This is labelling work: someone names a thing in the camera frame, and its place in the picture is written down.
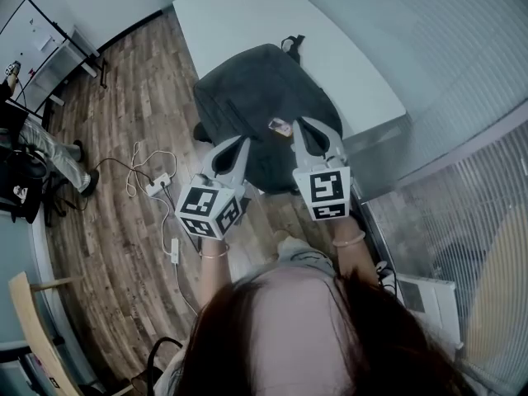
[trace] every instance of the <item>sticker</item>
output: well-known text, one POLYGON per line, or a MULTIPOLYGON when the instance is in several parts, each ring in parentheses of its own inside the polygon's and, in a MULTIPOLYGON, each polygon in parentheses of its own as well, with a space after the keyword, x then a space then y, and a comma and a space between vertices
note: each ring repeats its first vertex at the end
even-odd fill
POLYGON ((333 219, 334 217, 343 217, 345 215, 345 204, 333 204, 325 207, 314 207, 313 216, 317 220, 333 219))
POLYGON ((57 383, 57 381, 53 377, 50 377, 49 381, 51 381, 53 387, 55 387, 56 389, 60 389, 59 383, 57 383))
POLYGON ((20 198, 21 204, 26 202, 27 188, 20 188, 18 185, 13 188, 13 194, 20 198))
POLYGON ((237 201, 233 198, 216 217, 216 223, 220 232, 224 235, 240 215, 237 201))
POLYGON ((218 191, 215 189, 191 188, 180 212, 207 217, 215 204, 218 191))
POLYGON ((209 238, 216 238, 215 231, 206 221, 186 219, 185 217, 181 217, 181 221, 187 227, 187 231, 189 233, 199 234, 200 236, 207 236, 209 238))
POLYGON ((340 172, 325 172, 310 176, 312 202, 343 199, 343 185, 340 172))
POLYGON ((271 122, 267 127, 271 130, 274 130, 277 134, 285 136, 286 138, 289 138, 294 133, 292 126, 288 122, 284 122, 278 117, 271 119, 271 122))

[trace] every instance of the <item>white table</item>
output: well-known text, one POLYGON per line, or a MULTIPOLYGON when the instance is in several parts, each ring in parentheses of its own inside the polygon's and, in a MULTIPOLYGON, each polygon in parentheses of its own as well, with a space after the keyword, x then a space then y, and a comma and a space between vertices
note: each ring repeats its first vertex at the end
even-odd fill
POLYGON ((354 43, 308 0, 176 0, 181 30, 203 78, 230 57, 305 35, 301 66, 327 93, 343 138, 405 115, 388 83, 354 43))

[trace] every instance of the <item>shoe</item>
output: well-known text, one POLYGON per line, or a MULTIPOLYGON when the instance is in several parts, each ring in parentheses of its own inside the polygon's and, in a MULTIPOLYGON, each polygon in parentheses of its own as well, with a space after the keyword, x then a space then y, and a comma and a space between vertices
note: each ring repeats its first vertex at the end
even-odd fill
POLYGON ((207 142, 209 144, 213 143, 213 141, 205 131, 204 125, 201 122, 196 125, 195 128, 192 130, 192 137, 196 141, 207 142))
POLYGON ((88 183, 87 188, 81 192, 81 195, 85 198, 88 198, 96 190, 97 183, 99 182, 99 172, 97 170, 92 170, 90 173, 90 183, 88 183))
POLYGON ((78 160, 78 163, 81 163, 84 160, 84 150, 83 150, 83 143, 79 141, 78 139, 75 139, 73 141, 73 145, 77 145, 81 149, 81 157, 78 160))

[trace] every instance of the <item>desk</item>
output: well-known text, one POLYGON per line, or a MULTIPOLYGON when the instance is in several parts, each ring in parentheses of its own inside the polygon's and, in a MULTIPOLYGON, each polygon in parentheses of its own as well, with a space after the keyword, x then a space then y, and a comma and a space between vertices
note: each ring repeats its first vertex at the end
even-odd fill
MULTIPOLYGON (((93 54, 99 57, 99 53, 90 42, 74 26, 69 35, 75 40, 86 54, 93 54)), ((20 85, 16 87, 15 101, 22 105, 27 105, 31 111, 37 112, 49 98, 60 106, 64 101, 53 94, 55 88, 77 67, 82 68, 93 78, 97 77, 96 71, 86 63, 86 57, 72 44, 71 40, 65 40, 58 49, 40 66, 35 75, 25 85, 24 93, 21 92, 20 85)))
POLYGON ((301 66, 327 93, 343 138, 405 115, 388 83, 356 45, 308 0, 176 0, 199 78, 230 57, 289 35, 305 35, 301 66))

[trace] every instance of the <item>shirt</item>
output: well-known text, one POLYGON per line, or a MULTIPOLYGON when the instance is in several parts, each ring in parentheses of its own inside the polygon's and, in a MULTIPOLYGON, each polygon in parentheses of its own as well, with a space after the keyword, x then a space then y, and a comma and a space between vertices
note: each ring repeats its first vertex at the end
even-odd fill
POLYGON ((252 368, 259 395, 342 394, 350 385, 345 307, 322 271, 279 266, 259 276, 253 306, 252 368))
POLYGON ((11 145, 15 147, 18 143, 18 135, 27 118, 27 111, 23 111, 13 104, 5 101, 11 96, 11 89, 7 81, 0 84, 0 130, 9 131, 11 145))

